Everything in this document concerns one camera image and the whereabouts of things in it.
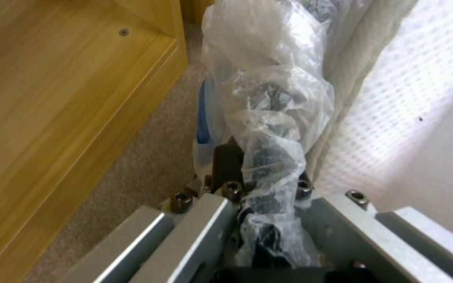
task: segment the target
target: metal frame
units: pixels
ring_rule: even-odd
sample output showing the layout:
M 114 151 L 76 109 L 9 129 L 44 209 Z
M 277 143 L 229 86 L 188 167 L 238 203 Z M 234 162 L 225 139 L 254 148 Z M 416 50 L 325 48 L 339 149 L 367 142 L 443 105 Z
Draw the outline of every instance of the metal frame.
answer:
M 82 258 L 61 282 L 127 282 L 173 227 L 170 217 L 142 206 Z
M 376 219 L 453 277 L 453 233 L 413 208 L 379 213 Z
M 340 270 L 361 262 L 382 282 L 453 282 L 344 195 L 315 199 L 298 214 L 316 246 Z
M 207 277 L 221 257 L 236 212 L 227 199 L 203 195 L 131 282 L 190 282 Z

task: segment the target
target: wooden cabinet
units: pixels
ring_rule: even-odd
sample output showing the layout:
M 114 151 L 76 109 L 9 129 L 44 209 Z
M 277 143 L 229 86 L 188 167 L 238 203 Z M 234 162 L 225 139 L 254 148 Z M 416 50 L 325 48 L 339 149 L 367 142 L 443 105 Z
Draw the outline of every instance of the wooden cabinet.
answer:
M 0 0 L 1 282 L 25 276 L 186 67 L 179 0 Z

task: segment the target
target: clear plastic wrap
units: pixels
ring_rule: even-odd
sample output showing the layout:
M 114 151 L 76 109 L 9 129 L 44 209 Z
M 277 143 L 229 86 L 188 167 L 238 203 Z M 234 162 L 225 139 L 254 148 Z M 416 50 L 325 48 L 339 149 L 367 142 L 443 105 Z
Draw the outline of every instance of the clear plastic wrap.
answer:
M 282 64 L 321 72 L 326 32 L 296 1 L 219 0 L 204 16 L 203 59 L 210 70 L 208 61 L 218 62 L 219 50 L 236 70 Z
M 223 114 L 245 152 L 253 130 L 296 140 L 307 152 L 333 113 L 333 87 L 297 66 L 238 71 L 223 91 Z
M 247 239 L 258 241 L 246 242 L 238 251 L 236 261 L 241 266 L 251 266 L 256 245 L 267 246 L 266 239 L 259 235 L 266 235 L 264 229 L 273 225 L 280 233 L 278 243 L 270 243 L 269 252 L 272 256 L 282 256 L 289 260 L 292 266 L 318 265 L 319 253 L 314 246 L 310 235 L 302 227 L 299 218 L 291 213 L 261 215 L 248 215 L 241 225 L 241 234 Z
M 234 136 L 244 151 L 237 260 L 250 265 L 255 246 L 293 266 L 317 264 L 311 238 L 295 216 L 304 154 L 333 113 L 333 88 L 322 78 L 327 31 L 348 5 L 322 1 L 309 13 L 296 0 L 217 0 L 203 20 L 207 123 L 214 143 Z M 267 229 L 277 245 L 264 242 Z

